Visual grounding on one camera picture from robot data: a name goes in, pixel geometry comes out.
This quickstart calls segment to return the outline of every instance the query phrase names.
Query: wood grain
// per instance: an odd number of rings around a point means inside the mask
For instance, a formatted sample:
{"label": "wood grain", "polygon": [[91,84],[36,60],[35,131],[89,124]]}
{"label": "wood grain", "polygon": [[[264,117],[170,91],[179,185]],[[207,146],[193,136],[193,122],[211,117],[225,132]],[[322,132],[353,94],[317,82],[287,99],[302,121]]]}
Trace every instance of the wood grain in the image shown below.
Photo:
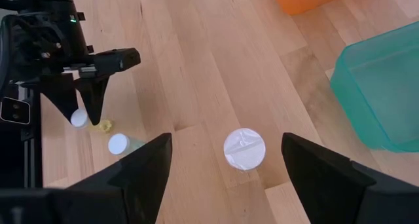
{"label": "wood grain", "polygon": [[[328,80],[345,46],[416,21],[416,0],[336,0],[298,16],[275,0],[75,3],[96,52],[141,53],[140,65],[109,81],[102,118],[114,122],[112,133],[173,134],[158,223],[309,223],[281,156],[284,132],[419,185],[419,155],[368,150]],[[111,134],[75,130],[42,101],[45,186],[66,187],[118,159],[107,150]],[[223,153],[242,127],[267,147],[250,172],[231,168]]]}

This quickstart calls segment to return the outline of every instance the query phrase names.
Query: teal container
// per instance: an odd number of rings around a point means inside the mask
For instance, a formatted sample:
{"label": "teal container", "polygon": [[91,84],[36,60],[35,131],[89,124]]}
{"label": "teal container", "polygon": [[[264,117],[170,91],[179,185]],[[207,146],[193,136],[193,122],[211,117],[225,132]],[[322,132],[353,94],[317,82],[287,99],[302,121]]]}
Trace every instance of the teal container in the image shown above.
{"label": "teal container", "polygon": [[419,22],[346,47],[331,87],[365,145],[419,152]]}

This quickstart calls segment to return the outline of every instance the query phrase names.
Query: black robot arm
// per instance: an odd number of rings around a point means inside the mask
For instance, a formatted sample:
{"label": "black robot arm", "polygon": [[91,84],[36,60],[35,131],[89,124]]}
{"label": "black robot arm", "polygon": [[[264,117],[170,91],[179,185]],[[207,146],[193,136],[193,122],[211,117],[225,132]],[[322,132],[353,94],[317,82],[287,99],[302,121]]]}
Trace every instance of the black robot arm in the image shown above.
{"label": "black robot arm", "polygon": [[[140,63],[136,49],[93,54],[84,40],[73,0],[0,0],[15,10],[1,22],[0,100],[9,84],[43,93],[70,120],[81,93],[92,124],[100,122],[110,76]],[[78,71],[73,80],[66,71]]]}

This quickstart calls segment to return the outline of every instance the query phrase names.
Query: wooden surface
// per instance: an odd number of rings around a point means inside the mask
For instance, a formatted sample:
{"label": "wooden surface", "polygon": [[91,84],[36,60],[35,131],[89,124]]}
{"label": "wooden surface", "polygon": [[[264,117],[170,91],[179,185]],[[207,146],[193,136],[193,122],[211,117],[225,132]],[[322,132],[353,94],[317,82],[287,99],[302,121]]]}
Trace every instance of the wooden surface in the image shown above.
{"label": "wooden surface", "polygon": [[[142,57],[112,76],[102,118],[145,141],[173,134],[159,223],[307,223],[281,156],[284,132],[419,185],[419,155],[368,150],[328,80],[346,45],[417,21],[416,0],[336,0],[297,16],[275,0],[75,2],[97,52],[136,47]],[[118,159],[110,135],[75,130],[45,98],[42,113],[46,186],[66,187]],[[267,146],[252,172],[223,154],[241,127]]]}

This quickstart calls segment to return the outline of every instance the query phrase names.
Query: white bottle cap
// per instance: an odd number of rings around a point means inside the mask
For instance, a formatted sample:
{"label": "white bottle cap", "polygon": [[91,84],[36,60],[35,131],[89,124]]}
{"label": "white bottle cap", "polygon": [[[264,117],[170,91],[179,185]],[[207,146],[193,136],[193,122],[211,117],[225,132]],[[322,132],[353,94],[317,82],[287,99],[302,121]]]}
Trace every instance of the white bottle cap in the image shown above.
{"label": "white bottle cap", "polygon": [[75,128],[84,128],[89,123],[89,117],[86,110],[78,109],[71,115],[70,121]]}
{"label": "white bottle cap", "polygon": [[121,133],[115,134],[111,137],[107,145],[111,154],[120,155],[129,148],[130,138]]}
{"label": "white bottle cap", "polygon": [[240,170],[258,167],[265,156],[262,137],[254,130],[241,128],[228,135],[224,142],[224,154],[228,163]]}

